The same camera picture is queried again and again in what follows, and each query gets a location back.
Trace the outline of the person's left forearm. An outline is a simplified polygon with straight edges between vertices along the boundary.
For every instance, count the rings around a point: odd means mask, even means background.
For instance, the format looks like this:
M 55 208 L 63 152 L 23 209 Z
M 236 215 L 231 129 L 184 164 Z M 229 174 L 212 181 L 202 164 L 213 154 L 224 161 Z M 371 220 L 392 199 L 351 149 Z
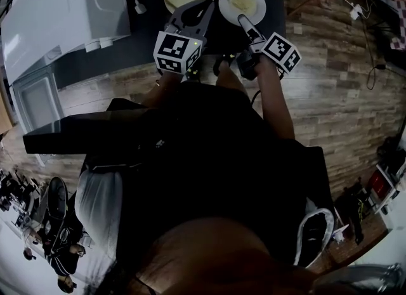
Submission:
M 150 108 L 160 107 L 176 91 L 182 79 L 183 75 L 164 72 L 155 82 L 155 86 L 145 95 L 141 104 Z

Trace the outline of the black mounted phone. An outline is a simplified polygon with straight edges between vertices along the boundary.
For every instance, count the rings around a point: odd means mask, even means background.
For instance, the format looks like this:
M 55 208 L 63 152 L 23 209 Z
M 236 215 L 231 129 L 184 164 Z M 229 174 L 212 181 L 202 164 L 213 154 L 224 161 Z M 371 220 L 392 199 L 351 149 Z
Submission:
M 70 115 L 23 136 L 28 154 L 118 154 L 154 137 L 162 121 L 154 109 Z

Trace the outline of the checkered tablecloth table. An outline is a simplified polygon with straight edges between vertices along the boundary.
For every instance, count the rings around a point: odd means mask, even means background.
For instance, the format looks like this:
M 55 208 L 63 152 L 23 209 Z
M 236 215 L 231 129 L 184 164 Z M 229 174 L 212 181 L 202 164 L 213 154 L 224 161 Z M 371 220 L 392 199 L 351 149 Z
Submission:
M 406 0 L 395 0 L 398 11 L 400 33 L 390 42 L 391 49 L 406 51 Z

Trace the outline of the person's right forearm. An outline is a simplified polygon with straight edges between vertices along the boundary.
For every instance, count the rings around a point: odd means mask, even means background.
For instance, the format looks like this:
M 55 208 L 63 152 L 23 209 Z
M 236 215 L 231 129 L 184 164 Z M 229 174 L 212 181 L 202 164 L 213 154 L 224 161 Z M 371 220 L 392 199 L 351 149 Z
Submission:
M 267 56 L 261 55 L 254 69 L 261 92 L 263 119 L 279 138 L 294 140 L 294 125 L 275 64 Z

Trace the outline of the person's black and white top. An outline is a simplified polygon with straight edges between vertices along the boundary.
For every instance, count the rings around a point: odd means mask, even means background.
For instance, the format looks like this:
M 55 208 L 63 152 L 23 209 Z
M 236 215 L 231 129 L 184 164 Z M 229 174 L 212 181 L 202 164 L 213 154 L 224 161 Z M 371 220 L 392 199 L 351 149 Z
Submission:
M 139 262 L 172 228 L 226 218 L 284 263 L 312 264 L 334 226 L 321 147 L 279 138 L 240 91 L 184 82 L 160 107 L 116 98 L 113 153 L 86 158 L 75 211 L 110 257 Z

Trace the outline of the white microwave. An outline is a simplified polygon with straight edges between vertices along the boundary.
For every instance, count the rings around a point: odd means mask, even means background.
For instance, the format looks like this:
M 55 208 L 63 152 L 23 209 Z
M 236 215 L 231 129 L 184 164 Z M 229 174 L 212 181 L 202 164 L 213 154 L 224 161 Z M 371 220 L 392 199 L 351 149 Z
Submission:
M 126 0 L 18 0 L 1 24 L 6 77 L 29 133 L 63 117 L 53 62 L 107 48 L 130 34 Z

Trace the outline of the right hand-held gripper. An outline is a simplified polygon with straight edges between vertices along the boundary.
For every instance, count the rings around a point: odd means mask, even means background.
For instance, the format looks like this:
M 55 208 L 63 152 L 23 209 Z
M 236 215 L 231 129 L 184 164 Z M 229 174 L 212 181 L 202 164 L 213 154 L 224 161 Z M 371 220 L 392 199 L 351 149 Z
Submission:
M 278 76 L 283 79 L 301 61 L 298 49 L 274 32 L 269 39 L 256 28 L 256 26 L 244 14 L 240 14 L 237 20 L 249 39 L 249 45 L 238 57 L 237 65 L 243 78 L 254 80 L 256 78 L 255 66 L 260 61 L 260 56 L 267 56 L 276 66 Z

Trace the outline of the black shoe with yellow dots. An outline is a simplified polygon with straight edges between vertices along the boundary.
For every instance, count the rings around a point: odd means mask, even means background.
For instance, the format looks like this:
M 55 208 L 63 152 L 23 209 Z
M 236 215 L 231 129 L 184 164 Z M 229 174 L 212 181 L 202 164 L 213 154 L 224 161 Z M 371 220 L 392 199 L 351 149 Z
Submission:
M 201 69 L 198 65 L 192 65 L 186 72 L 188 81 L 200 82 Z
M 214 74 L 216 77 L 218 77 L 220 65 L 221 65 L 223 62 L 226 62 L 226 63 L 228 64 L 228 66 L 231 67 L 231 64 L 233 63 L 233 61 L 235 60 L 235 58 L 236 58 L 236 54 L 235 54 L 235 53 L 227 53 L 227 54 L 223 54 L 223 55 L 217 57 L 217 59 L 216 59 L 214 65 L 213 65 L 213 74 Z

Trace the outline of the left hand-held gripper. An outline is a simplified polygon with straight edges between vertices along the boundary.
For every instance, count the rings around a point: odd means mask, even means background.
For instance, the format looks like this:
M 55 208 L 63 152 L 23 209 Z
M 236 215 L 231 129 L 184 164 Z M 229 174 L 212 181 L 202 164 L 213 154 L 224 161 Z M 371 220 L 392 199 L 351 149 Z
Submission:
M 213 0 L 195 0 L 175 9 L 154 48 L 156 67 L 163 72 L 186 74 L 200 58 L 214 12 Z

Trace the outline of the red panel box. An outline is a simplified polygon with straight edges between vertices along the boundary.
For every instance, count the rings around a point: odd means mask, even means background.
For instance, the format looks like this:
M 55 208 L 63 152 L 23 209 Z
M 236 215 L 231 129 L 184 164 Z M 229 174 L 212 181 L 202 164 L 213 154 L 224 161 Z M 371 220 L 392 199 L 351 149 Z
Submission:
M 390 185 L 378 169 L 375 170 L 370 177 L 368 186 L 375 191 L 377 196 L 380 198 L 384 198 L 390 190 Z

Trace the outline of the person's right leg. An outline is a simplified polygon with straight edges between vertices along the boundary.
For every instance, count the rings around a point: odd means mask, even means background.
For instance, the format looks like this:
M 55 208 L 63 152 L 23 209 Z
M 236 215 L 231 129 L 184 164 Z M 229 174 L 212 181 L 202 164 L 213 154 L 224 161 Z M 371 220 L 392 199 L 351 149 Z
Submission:
M 226 61 L 222 61 L 219 65 L 216 85 L 223 88 L 236 89 L 247 95 L 245 87 Z

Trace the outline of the black backpack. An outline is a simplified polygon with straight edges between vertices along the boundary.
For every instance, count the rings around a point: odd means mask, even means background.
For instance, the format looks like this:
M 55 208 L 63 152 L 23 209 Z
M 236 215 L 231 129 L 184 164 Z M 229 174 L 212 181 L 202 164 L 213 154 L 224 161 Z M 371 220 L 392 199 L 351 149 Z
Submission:
M 44 257 L 57 275 L 60 290 L 70 294 L 77 288 L 72 276 L 86 250 L 79 243 L 84 230 L 75 213 L 75 195 L 69 197 L 67 187 L 59 177 L 49 182 L 43 223 Z

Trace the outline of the dark grey table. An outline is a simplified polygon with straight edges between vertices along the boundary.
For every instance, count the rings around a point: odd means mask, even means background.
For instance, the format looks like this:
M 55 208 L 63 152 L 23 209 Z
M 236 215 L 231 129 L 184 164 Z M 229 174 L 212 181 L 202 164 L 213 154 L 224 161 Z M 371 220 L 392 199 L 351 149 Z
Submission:
M 257 25 L 266 37 L 277 32 L 285 35 L 284 0 L 265 0 L 266 15 Z M 79 50 L 59 58 L 53 65 L 57 88 L 114 72 L 154 62 L 157 35 L 168 22 L 170 14 L 164 0 L 127 0 L 131 35 L 113 46 L 92 52 Z

